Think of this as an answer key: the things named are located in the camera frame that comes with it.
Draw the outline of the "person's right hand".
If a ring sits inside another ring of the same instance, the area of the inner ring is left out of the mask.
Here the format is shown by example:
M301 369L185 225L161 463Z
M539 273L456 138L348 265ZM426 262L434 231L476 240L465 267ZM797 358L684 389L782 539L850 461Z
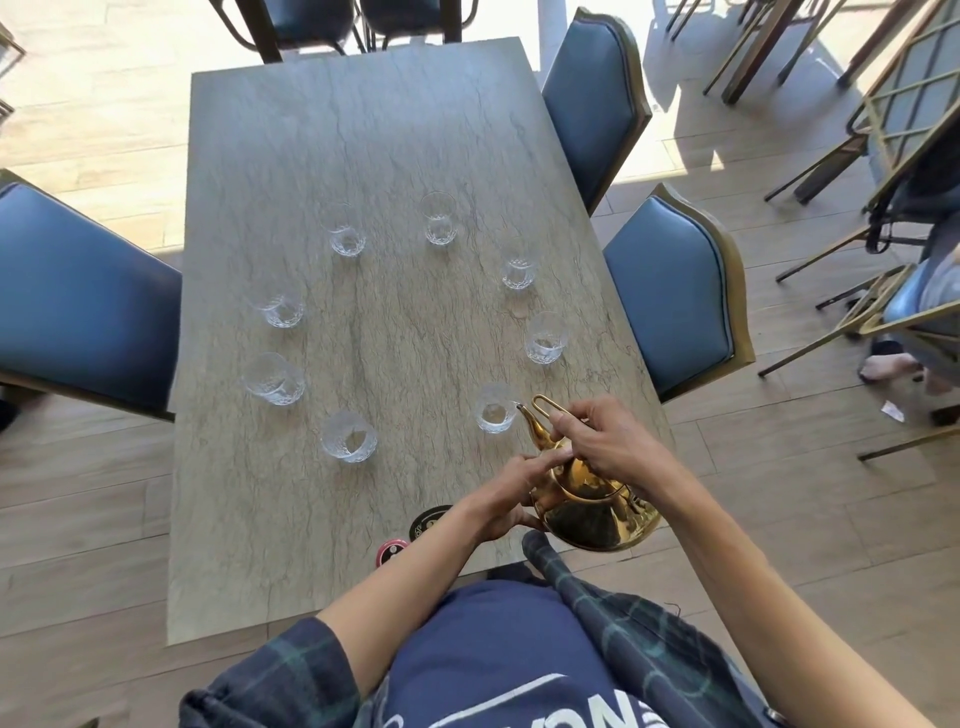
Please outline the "person's right hand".
M675 465L673 453L620 400L611 394L596 397L602 397L602 422L581 422L567 408L556 409L549 415L554 439L568 439L574 456L602 478L654 496Z

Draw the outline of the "person's left hand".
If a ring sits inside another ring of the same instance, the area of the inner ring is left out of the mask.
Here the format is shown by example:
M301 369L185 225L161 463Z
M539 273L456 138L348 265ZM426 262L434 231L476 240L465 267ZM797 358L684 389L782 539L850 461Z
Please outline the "person's left hand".
M510 511L518 505L532 511L533 491L544 486L553 471L572 457L570 444L537 455L514 455L491 480L465 497L457 507L467 514L476 543L498 540L512 530Z

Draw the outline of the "gold metal teapot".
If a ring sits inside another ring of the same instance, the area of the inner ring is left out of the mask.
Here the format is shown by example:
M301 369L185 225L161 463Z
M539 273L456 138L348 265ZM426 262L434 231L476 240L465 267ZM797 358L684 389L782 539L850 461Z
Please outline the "gold metal teapot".
M627 484L604 477L578 457L551 469L532 489L530 501L550 534L585 552L628 551L663 520Z

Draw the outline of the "person's right forearm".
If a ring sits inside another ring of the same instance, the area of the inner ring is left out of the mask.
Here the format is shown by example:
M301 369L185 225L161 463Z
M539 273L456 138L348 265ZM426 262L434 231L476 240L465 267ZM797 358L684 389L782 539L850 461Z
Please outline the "person's right forearm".
M771 707L794 728L936 728L803 601L668 450L623 476L665 517Z

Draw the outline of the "person's left forearm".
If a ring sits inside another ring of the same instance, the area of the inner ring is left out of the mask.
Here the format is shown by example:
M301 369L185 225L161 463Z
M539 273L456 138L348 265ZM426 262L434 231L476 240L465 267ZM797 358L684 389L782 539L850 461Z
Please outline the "person's left forearm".
M408 548L319 611L362 698L385 676L403 643L430 617L483 542L489 505L465 497Z

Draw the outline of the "black round coaster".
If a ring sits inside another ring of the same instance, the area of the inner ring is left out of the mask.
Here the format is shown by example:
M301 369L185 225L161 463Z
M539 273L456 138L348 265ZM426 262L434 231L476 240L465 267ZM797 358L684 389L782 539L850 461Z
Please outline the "black round coaster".
M426 530L434 526L451 508L450 504L432 506L415 516L408 531L409 541L421 538Z

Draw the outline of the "navy printed t-shirt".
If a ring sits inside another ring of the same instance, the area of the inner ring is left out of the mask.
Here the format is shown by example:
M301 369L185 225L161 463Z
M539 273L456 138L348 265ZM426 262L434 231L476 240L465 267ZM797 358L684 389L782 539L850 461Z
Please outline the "navy printed t-shirt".
M669 728L552 589L455 589L398 651L369 728Z

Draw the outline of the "blue padded chair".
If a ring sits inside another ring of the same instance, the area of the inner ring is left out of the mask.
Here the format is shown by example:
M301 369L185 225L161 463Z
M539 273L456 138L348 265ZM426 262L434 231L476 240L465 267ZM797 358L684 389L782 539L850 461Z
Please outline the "blue padded chair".
M359 12L371 32L372 50L386 50L400 38L441 35L442 42L460 43L476 17L479 0L472 0L463 17L462 0L358 0Z
M234 27L225 1L208 0L234 41L257 53L265 64L282 61L282 52L316 46L344 56L344 44L349 39L363 47L355 25L354 0L233 0L250 39Z
M0 387L174 423L181 271L0 169Z
M593 215L653 118L641 50L629 26L577 8L541 94Z
M662 404L756 362L738 244L673 187L658 183L603 255Z

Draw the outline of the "dark plaid overshirt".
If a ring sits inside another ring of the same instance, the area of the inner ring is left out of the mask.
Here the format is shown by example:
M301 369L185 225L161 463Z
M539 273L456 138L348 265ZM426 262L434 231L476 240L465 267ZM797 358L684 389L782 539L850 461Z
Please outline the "dark plaid overshirt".
M528 532L522 549L542 578L485 581L554 591L614 679L669 728L792 728L729 655L696 627L653 601L597 588L574 576L541 532ZM426 622L454 591L438 602ZM178 728L370 728L375 700L393 662L378 686L362 697L337 638L316 617L306 617L208 686L188 691L179 702Z

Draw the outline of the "wooden table leg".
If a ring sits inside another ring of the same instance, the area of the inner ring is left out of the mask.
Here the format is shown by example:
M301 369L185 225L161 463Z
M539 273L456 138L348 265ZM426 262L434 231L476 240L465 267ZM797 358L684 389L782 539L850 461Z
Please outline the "wooden table leg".
M754 29L747 31L746 51L722 91L721 100L725 105L738 103L803 3L804 0L768 0L762 4Z

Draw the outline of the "gold lattice-back chair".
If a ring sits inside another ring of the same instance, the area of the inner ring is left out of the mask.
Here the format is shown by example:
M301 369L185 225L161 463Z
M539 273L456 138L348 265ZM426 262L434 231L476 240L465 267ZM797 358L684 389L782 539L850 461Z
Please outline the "gold lattice-back chair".
M866 222L798 265L782 271L784 283L818 261L861 242L872 255L890 246L921 248L919 237L894 233L898 224L932 226L960 204L960 180L934 174L930 192L909 192L922 158L941 140L960 141L960 0L931 0L906 42L896 52L846 122L846 138L765 197L794 188L802 206L822 193L857 160L868 163L875 188L863 204Z

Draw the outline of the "gold frame chair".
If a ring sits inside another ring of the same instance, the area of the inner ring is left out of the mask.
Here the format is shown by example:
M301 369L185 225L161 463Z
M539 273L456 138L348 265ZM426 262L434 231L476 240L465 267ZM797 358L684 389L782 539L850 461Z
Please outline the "gold frame chair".
M757 1L758 0L724 0L726 3L732 2L733 6L739 10L736 18L737 27L743 26L746 18L754 11L754 6L757 4ZM690 23L690 19L693 18L699 12L701 6L707 2L714 4L714 0L678 0L678 5L664 28L664 33L670 43L677 41L681 32L685 30Z
M761 378L846 334L892 334L907 353L960 388L960 297L922 309L921 279L929 262L899 265L817 304L821 310L854 293L857 303L827 334L758 372Z

